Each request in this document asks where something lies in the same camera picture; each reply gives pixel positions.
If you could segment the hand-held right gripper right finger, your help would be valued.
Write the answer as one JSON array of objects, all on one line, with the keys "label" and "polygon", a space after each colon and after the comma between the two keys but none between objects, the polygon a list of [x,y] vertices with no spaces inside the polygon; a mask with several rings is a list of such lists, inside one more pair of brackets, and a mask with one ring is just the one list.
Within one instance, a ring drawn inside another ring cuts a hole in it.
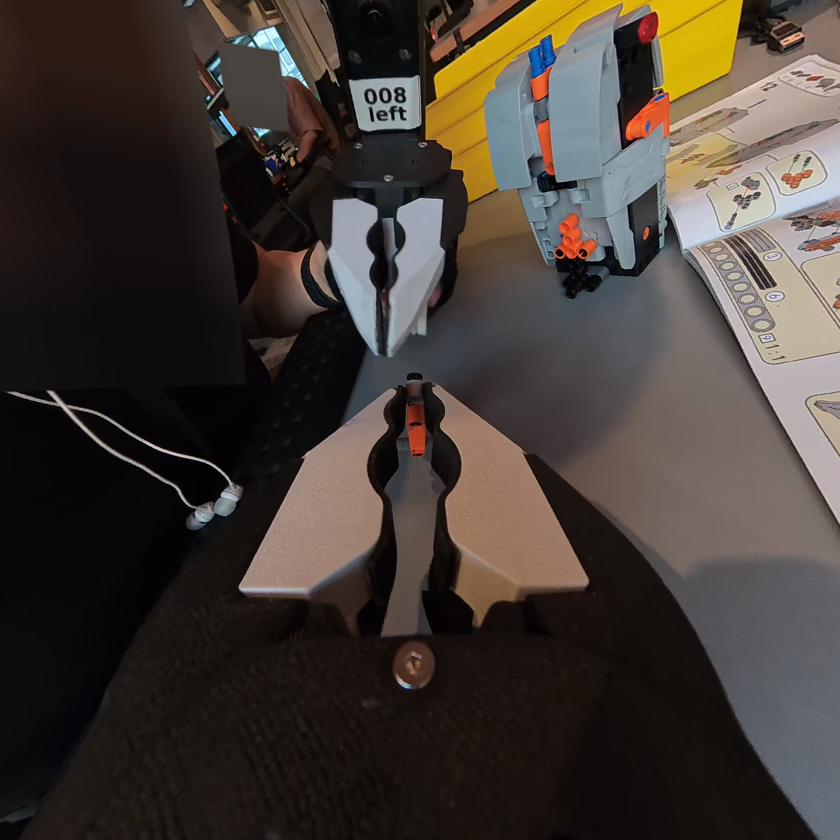
[{"label": "hand-held right gripper right finger", "polygon": [[422,593],[434,631],[470,631],[491,607],[583,592],[589,577],[526,453],[440,385],[423,384],[437,497]]}]

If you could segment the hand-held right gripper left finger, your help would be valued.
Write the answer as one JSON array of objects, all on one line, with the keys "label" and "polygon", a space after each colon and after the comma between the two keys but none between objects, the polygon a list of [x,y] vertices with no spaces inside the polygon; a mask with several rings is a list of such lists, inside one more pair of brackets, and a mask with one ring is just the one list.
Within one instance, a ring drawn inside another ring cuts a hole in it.
[{"label": "hand-held right gripper left finger", "polygon": [[385,493],[406,427],[404,385],[386,390],[304,456],[239,592],[335,606],[355,634],[380,634],[396,578]]}]

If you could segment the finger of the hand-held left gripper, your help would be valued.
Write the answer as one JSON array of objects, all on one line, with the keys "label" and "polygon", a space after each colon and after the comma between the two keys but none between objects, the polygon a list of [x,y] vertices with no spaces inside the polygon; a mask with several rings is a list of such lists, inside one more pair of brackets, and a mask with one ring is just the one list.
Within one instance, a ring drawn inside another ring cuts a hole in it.
[{"label": "finger of the hand-held left gripper", "polygon": [[396,212],[404,241],[395,253],[395,279],[387,297],[385,354],[389,358],[411,335],[425,333],[427,302],[444,270],[443,214],[444,201],[436,197],[419,197]]},{"label": "finger of the hand-held left gripper", "polygon": [[367,241],[379,222],[377,209],[359,198],[336,198],[331,221],[328,257],[343,302],[362,340],[384,355],[380,292],[371,278],[375,253]]}]

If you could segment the orange and grey brick connector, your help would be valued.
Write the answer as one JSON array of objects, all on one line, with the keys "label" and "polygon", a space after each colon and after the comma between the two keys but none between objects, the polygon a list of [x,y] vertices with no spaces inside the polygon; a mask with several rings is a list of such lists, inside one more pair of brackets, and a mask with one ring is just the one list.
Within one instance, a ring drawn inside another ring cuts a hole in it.
[{"label": "orange and grey brick connector", "polygon": [[426,454],[424,376],[419,372],[406,375],[406,420],[404,448],[416,459]]}]

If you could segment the grey building-block robot model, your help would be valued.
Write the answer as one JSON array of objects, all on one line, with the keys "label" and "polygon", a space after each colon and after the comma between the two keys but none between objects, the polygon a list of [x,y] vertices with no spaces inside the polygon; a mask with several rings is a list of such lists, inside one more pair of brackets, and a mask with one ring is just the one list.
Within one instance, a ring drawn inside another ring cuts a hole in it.
[{"label": "grey building-block robot model", "polygon": [[484,101],[500,191],[518,194],[564,295],[639,277],[665,246],[670,99],[659,17],[621,4],[543,36]]}]

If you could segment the person's left forearm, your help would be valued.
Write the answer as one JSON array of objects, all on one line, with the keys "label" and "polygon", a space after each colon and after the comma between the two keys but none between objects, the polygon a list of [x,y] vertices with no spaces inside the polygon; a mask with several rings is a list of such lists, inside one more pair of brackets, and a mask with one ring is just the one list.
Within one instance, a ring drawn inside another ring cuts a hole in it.
[{"label": "person's left forearm", "polygon": [[323,311],[301,278],[307,252],[265,250],[259,245],[254,250],[255,282],[239,307],[245,336],[249,340],[294,336],[310,317]]}]

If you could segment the person's left hand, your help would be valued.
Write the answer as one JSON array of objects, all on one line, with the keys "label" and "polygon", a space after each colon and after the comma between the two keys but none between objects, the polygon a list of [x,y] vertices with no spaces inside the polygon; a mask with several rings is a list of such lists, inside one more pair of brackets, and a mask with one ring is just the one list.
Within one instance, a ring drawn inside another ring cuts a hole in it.
[{"label": "person's left hand", "polygon": [[322,294],[331,300],[329,305],[325,308],[342,308],[343,299],[340,293],[338,284],[334,278],[333,271],[329,262],[328,251],[324,244],[318,242],[312,255],[310,257],[310,272],[321,289]]}]

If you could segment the black wristband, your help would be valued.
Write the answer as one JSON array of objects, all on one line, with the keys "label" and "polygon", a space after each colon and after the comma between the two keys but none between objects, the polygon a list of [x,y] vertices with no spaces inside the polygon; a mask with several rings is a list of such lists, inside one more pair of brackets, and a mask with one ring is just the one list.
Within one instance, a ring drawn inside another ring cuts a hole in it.
[{"label": "black wristband", "polygon": [[323,310],[330,310],[333,308],[334,300],[321,289],[315,276],[312,274],[311,260],[314,250],[315,246],[310,247],[302,258],[301,282],[304,290],[316,307]]}]

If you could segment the yellow storage bin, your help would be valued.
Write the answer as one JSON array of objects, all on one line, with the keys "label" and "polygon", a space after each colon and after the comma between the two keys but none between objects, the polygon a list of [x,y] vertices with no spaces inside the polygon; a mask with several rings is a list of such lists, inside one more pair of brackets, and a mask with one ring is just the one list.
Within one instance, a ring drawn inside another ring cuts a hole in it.
[{"label": "yellow storage bin", "polygon": [[[729,73],[737,42],[740,1],[653,1],[670,99]],[[574,29],[617,5],[608,1],[531,2],[477,45],[436,73],[437,97],[427,106],[426,133],[449,149],[464,173],[471,202],[494,192],[483,105],[509,62],[551,35],[561,46]]]}]

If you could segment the person's black shirt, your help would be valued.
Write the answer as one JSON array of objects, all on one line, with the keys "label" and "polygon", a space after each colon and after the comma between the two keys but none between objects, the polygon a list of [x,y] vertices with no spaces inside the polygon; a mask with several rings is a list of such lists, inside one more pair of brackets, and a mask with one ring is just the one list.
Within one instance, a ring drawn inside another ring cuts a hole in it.
[{"label": "person's black shirt", "polygon": [[[164,448],[229,475],[270,388],[63,392]],[[197,504],[212,468],[150,451],[82,415]],[[2,394],[2,838],[19,836],[95,718],[109,683],[193,540],[176,492],[103,451],[57,406]]]}]

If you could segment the white instruction booklet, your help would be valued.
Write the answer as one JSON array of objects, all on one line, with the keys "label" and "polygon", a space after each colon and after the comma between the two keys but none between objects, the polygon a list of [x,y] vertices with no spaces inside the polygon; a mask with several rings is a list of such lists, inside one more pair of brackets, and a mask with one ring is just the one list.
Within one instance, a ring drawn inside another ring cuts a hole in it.
[{"label": "white instruction booklet", "polygon": [[835,518],[839,67],[819,55],[673,124],[668,219]]}]

